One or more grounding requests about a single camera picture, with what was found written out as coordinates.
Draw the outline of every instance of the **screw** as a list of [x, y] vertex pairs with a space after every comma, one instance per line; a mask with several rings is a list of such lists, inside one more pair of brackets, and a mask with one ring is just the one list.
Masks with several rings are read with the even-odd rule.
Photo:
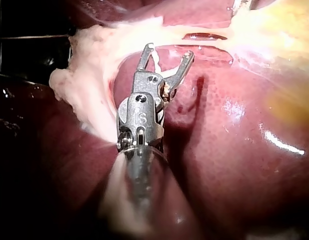
[[139, 103], [144, 103], [147, 101], [147, 97], [145, 95], [138, 95], [136, 96], [135, 100]]
[[148, 81], [153, 81], [154, 83], [158, 82], [158, 78], [156, 76], [148, 76]]

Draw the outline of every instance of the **black background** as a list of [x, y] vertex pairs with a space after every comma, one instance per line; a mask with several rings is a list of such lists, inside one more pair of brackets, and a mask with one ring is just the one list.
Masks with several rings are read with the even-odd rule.
[[[0, 37], [74, 34], [54, 0], [0, 0]], [[51, 72], [68, 66], [68, 38], [0, 39], [0, 74], [48, 84]]]

